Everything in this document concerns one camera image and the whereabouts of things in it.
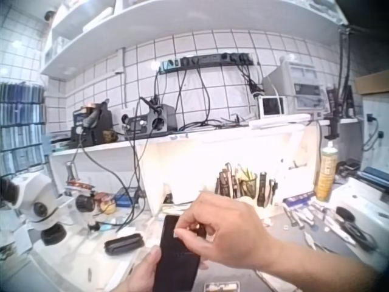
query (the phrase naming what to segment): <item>hand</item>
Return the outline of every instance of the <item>hand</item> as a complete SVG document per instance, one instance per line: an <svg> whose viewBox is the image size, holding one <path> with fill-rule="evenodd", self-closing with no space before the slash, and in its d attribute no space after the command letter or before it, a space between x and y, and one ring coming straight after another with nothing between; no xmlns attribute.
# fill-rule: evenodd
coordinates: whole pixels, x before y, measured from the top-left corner
<svg viewBox="0 0 389 292"><path fill-rule="evenodd" d="M213 242L188 229L205 225ZM278 240L263 227L254 208L219 195L202 193L182 214L174 233L192 252L234 268L262 269L279 255Z"/></svg>
<svg viewBox="0 0 389 292"><path fill-rule="evenodd" d="M159 246L154 246L114 292L151 292L160 257L161 250Z"/></svg>

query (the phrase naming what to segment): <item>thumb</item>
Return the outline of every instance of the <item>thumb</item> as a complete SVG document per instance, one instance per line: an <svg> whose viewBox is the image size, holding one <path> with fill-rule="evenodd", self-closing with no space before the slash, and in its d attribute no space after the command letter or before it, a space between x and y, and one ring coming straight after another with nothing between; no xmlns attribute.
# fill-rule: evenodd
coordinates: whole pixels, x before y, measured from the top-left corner
<svg viewBox="0 0 389 292"><path fill-rule="evenodd" d="M194 232L176 228L174 233L179 239L181 239L184 245L195 254L198 254L201 257L207 259L213 258L213 246L210 242L206 241L204 238L197 236Z"/></svg>
<svg viewBox="0 0 389 292"><path fill-rule="evenodd" d="M137 269L143 274L151 274L155 271L162 253L159 246L153 246L151 251L139 263Z"/></svg>

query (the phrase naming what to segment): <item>pen holder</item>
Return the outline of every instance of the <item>pen holder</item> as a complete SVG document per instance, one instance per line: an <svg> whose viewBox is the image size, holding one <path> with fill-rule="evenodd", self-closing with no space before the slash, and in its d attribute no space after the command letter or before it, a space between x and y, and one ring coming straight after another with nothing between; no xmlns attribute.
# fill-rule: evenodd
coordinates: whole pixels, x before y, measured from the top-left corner
<svg viewBox="0 0 389 292"><path fill-rule="evenodd" d="M255 199L256 195L256 179L258 175L254 173L252 179L240 179L239 187L241 189L241 196L249 196L251 199Z"/></svg>

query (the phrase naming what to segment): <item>smartphone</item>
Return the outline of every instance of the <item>smartphone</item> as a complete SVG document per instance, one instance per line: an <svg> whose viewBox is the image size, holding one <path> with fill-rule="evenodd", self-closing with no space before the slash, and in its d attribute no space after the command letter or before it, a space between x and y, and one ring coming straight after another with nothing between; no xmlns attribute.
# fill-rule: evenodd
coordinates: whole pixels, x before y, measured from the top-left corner
<svg viewBox="0 0 389 292"><path fill-rule="evenodd" d="M184 243L174 237L178 216L167 215L162 229L160 248L162 257L157 265L153 292L191 291L200 264L200 257L187 249ZM205 238L204 225L193 231Z"/></svg>

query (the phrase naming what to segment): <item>plastic bottle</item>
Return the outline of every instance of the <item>plastic bottle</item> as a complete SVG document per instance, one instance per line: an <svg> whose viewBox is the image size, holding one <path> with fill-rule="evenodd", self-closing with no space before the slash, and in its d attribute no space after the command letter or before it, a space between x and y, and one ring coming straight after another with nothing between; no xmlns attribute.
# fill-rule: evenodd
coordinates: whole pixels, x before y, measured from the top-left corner
<svg viewBox="0 0 389 292"><path fill-rule="evenodd" d="M326 201L331 193L334 182L338 150L332 141L328 141L327 147L322 149L322 164L316 189L316 198L319 201Z"/></svg>

